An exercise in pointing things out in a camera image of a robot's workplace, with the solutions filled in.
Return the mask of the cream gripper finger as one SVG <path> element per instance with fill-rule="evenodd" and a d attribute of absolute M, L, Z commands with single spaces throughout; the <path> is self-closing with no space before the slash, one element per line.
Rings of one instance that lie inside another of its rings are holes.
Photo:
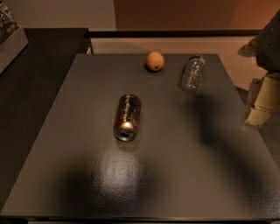
<path fill-rule="evenodd" d="M 247 125 L 262 127 L 280 107 L 280 93 L 266 95 L 259 93 L 257 96 L 247 98 L 244 122 Z"/>

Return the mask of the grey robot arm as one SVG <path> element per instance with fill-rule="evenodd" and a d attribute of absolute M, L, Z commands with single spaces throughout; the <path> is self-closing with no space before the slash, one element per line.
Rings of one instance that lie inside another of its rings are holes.
<path fill-rule="evenodd" d="M 267 71 L 250 83 L 243 122 L 262 127 L 280 106 L 280 11 L 263 30 L 238 50 L 242 57 L 255 57 L 256 64 Z"/>

